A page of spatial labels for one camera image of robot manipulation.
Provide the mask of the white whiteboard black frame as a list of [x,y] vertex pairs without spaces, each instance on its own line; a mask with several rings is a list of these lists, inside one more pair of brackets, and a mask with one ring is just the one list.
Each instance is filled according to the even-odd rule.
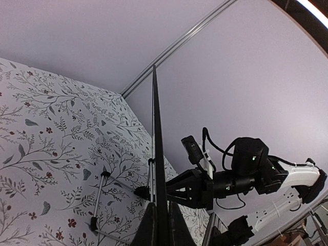
[[156,175],[156,206],[157,206],[157,245],[170,244],[169,216],[166,192],[166,178],[163,157],[160,105],[156,66],[153,65],[153,125],[155,136],[155,175]]

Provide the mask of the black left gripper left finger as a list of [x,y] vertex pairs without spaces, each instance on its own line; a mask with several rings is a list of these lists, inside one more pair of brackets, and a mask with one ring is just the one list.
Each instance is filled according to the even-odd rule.
[[132,240],[132,246],[157,245],[157,207],[150,202]]

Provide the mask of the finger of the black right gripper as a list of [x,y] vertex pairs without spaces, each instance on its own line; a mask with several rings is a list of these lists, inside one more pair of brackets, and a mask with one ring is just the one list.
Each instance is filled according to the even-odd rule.
[[198,195],[205,191],[204,172],[189,169],[166,182],[168,195]]
[[207,211],[213,209],[213,193],[211,192],[173,192],[167,194],[169,201],[176,202],[192,209],[205,209]]

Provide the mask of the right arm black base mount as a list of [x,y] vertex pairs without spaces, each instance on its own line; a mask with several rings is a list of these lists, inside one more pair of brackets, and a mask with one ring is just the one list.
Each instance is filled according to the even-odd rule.
[[231,246],[243,245],[248,242],[255,234],[252,231],[253,227],[248,224],[247,218],[243,215],[232,221],[228,226],[228,230],[224,233],[212,234],[210,245]]

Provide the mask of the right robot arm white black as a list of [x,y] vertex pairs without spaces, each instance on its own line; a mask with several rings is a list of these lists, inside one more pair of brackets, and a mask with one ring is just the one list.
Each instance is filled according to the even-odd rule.
[[213,235],[211,245],[243,245],[287,211],[311,203],[325,186],[327,174],[307,159],[287,162],[269,154],[258,138],[239,137],[224,150],[231,156],[229,168],[215,171],[204,145],[189,136],[182,140],[195,165],[166,183],[167,197],[193,209],[211,210],[220,199],[255,191],[267,196],[254,211],[233,220],[223,233]]

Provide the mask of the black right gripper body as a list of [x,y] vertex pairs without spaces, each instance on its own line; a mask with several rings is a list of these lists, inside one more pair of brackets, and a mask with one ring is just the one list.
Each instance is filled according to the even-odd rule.
[[209,137],[202,138],[202,147],[205,149],[206,141],[222,153],[220,172],[213,176],[213,198],[224,199],[236,195],[242,205],[234,208],[219,206],[224,210],[238,210],[245,207],[239,194],[247,194],[251,191],[259,179],[261,166],[268,157],[269,148],[259,138],[239,137],[233,140],[223,150]]

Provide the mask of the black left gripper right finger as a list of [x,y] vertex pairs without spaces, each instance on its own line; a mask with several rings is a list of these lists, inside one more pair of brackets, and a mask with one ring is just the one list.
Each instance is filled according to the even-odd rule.
[[184,220],[179,205],[171,201],[169,202],[169,245],[196,245]]

